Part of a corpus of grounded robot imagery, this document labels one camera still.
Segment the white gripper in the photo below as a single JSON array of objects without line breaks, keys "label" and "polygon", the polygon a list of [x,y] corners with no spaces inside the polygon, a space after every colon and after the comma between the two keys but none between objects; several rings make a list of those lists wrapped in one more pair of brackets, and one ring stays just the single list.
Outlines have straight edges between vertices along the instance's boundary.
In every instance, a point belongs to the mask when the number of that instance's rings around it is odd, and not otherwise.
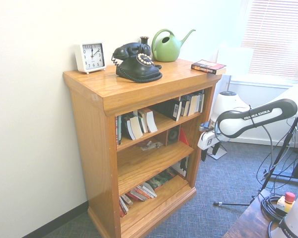
[{"label": "white gripper", "polygon": [[201,160],[206,160],[207,149],[213,146],[212,154],[216,155],[220,146],[221,141],[224,140],[224,135],[221,133],[215,133],[213,130],[205,131],[201,134],[198,141],[198,147],[201,149]]}]

